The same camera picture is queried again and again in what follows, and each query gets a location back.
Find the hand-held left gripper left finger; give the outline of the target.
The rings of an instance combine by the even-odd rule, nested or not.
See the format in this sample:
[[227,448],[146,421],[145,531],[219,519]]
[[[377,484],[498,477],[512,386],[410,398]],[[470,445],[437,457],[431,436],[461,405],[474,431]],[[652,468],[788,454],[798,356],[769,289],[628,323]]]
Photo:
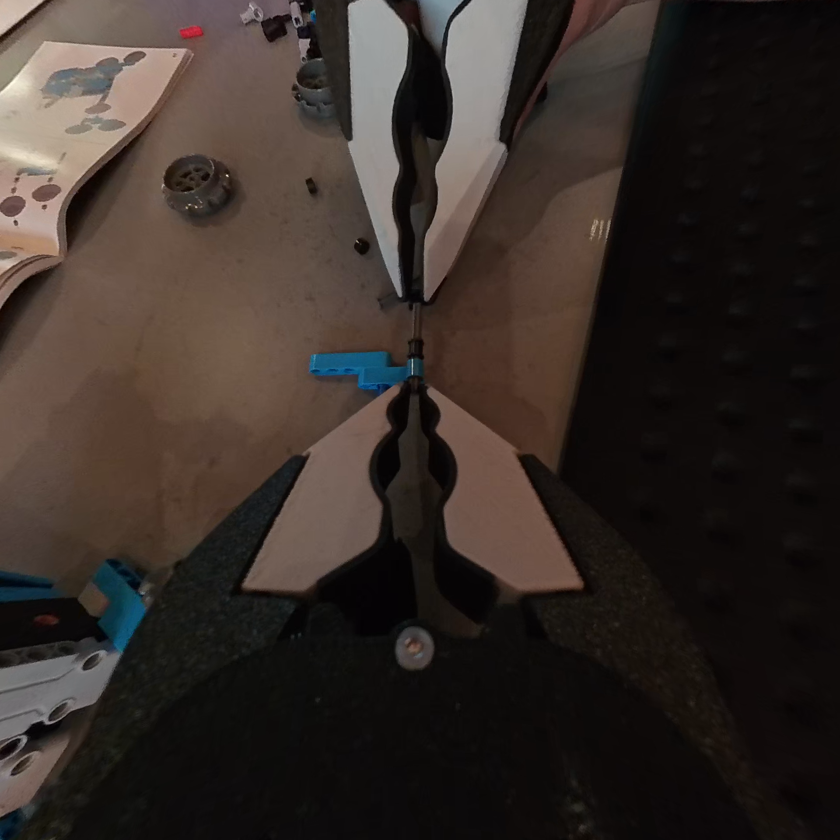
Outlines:
[[417,617],[413,562],[386,493],[401,467],[411,395],[408,384],[391,387],[305,452],[242,592],[331,604],[361,635]]

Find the pile of toy brick pieces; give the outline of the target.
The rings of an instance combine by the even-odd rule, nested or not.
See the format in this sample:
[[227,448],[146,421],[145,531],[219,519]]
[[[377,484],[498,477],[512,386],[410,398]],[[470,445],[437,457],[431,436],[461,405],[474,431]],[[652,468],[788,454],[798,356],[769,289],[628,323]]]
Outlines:
[[302,64],[322,58],[312,1],[278,2],[279,11],[274,14],[267,14],[260,4],[248,2],[240,11],[239,20],[242,25],[257,25],[269,43],[294,34]]

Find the blue grey toy brick robot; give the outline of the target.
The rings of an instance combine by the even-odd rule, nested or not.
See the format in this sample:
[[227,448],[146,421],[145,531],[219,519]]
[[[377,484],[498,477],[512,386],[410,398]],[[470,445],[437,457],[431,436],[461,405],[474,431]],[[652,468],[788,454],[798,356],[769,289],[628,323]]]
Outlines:
[[1,814],[25,808],[81,738],[143,620],[151,583],[105,560],[78,596],[1,573]]

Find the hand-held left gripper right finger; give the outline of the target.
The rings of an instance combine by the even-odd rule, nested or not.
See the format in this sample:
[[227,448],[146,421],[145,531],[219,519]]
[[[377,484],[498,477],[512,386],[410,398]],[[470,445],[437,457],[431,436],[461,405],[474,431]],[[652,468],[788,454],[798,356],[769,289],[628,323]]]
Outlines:
[[444,599],[481,624],[499,602],[583,592],[585,578],[517,448],[431,386],[419,409],[440,489],[433,564]]

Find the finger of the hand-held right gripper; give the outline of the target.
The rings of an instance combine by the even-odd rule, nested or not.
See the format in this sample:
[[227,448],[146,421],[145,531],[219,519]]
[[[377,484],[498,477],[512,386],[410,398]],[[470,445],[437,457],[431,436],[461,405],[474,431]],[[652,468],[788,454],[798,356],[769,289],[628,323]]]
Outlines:
[[435,166],[437,200],[423,244],[423,296],[453,268],[508,157],[501,121],[526,1],[421,2],[423,31],[441,59],[447,129]]
[[347,10],[350,156],[375,240],[399,299],[415,299],[417,243],[411,205],[417,184],[413,83],[416,2],[358,1]]

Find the open instruction booklet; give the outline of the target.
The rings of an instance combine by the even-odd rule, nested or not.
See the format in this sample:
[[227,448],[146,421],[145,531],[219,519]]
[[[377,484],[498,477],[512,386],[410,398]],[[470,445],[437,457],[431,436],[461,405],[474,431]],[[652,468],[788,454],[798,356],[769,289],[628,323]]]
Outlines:
[[67,257],[73,197],[145,130],[192,57],[46,41],[2,90],[2,305]]

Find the blue toy brick beam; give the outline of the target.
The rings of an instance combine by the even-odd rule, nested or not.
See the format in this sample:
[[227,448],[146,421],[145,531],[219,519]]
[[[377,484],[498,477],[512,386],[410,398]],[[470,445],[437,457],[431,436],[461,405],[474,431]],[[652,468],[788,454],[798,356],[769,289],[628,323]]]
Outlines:
[[314,353],[309,372],[321,377],[354,377],[361,390],[382,395],[409,379],[423,379],[424,360],[413,356],[404,364],[395,364],[386,351]]

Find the grey toy gear wheel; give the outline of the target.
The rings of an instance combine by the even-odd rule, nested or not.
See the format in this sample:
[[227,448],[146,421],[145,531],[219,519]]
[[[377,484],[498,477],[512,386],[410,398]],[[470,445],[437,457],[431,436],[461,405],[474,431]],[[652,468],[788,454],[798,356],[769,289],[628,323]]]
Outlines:
[[291,85],[291,95],[301,112],[313,119],[332,119],[335,105],[323,58],[303,62]]
[[215,215],[228,205],[234,182],[225,163],[204,154],[189,154],[168,165],[161,192],[171,210],[202,218]]

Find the grey desk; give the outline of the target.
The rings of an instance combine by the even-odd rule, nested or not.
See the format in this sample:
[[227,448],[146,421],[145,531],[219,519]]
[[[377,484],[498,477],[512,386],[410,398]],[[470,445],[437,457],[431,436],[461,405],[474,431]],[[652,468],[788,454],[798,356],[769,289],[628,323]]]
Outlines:
[[[246,6],[48,2],[2,41],[3,86],[47,40],[194,54],[72,200],[65,261],[2,308],[4,569],[72,592],[107,557],[172,565],[371,399],[309,374],[311,354],[404,358],[410,313],[377,306],[392,284],[348,145],[291,98],[296,40],[267,43]],[[552,469],[658,7],[584,25],[423,314],[431,384]],[[203,37],[181,38],[191,25]],[[163,173],[189,154],[233,177],[215,215],[165,204]]]

